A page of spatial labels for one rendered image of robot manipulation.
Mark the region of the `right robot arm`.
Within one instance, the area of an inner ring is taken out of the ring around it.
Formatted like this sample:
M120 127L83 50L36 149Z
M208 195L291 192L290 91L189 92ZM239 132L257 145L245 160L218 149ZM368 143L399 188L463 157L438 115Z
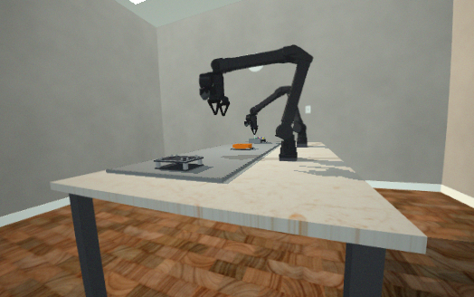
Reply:
M246 115L246 120L247 121L244 121L245 127L247 127L247 125L249 126L250 124L251 124L251 126L253 126L253 121L252 120L254 120L254 121L257 120L256 115L258 115L258 112L261 109L263 109L264 107L266 107L267 105L269 105L271 102L275 101L278 97L281 97L286 93L289 96L290 88L291 88L291 86L281 86L280 88L275 90L275 92L272 93L271 96L269 96L267 99L265 99L264 101L262 101L258 105L252 107L250 109L250 114ZM302 124L298 125L298 122L302 123ZM306 129L306 125L303 124L302 118L300 117L299 108L297 108L293 124L294 124L293 131L298 133L297 142L300 142L300 143L297 143L297 144L308 144L307 134L306 134L306 131L304 130L304 129Z

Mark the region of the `orange tube rack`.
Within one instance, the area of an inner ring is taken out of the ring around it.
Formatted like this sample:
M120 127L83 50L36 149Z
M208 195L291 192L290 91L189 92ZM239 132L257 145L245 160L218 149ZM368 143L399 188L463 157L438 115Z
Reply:
M232 145L233 148L236 148L236 149L246 149L246 148L251 148L252 147L252 144L234 144Z

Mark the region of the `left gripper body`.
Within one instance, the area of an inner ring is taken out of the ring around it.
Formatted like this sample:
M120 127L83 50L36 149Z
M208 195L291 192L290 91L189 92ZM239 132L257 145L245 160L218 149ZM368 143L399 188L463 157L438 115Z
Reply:
M222 85L215 85L215 86L216 86L216 94L219 94L219 95L218 96L217 95L209 96L208 101L210 101L210 100L222 100L222 101L225 101L225 102L229 102L228 97L224 96L224 86L222 86ZM222 96L220 96L220 94L222 94ZM217 98L217 97L221 97L221 98Z

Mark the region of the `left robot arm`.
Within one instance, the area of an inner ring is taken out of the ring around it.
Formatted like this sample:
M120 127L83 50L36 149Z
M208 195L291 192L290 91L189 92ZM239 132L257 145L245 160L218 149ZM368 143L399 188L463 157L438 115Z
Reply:
M209 98L209 95L216 95L216 86L214 85L224 86L223 73L273 63L290 62L296 64L297 69L289 91L285 110L281 118L282 122L276 128L276 137L283 139L281 141L279 158L297 158L296 140L294 141L294 135L292 135L293 128L291 127L291 124L293 124L295 113L299 104L299 98L306 80L309 65L312 63L312 60L312 55L295 44L265 53L255 53L233 58L214 59L211 62L213 71L199 75L199 84L202 88L200 89L200 96L205 101ZM282 125L283 121L284 125Z

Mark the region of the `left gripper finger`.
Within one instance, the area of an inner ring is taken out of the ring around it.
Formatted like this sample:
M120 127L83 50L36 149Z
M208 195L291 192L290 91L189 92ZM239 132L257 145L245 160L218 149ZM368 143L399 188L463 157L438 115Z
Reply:
M222 113L223 116L225 116L225 113L226 113L226 111L228 110L229 105L230 105L230 102L220 103L219 108L220 108L220 111L221 111L221 113ZM223 112L222 106L226 106L224 112Z
M207 101L207 102L209 103L209 105L210 105L210 107L211 107L211 109L212 109L212 111L213 111L213 114L214 114L214 115L217 115L218 110L219 110L219 106L220 106L220 103L221 103L221 100L210 100L210 101ZM216 111L214 111L214 108L213 108L212 103L217 103L217 105L216 105Z

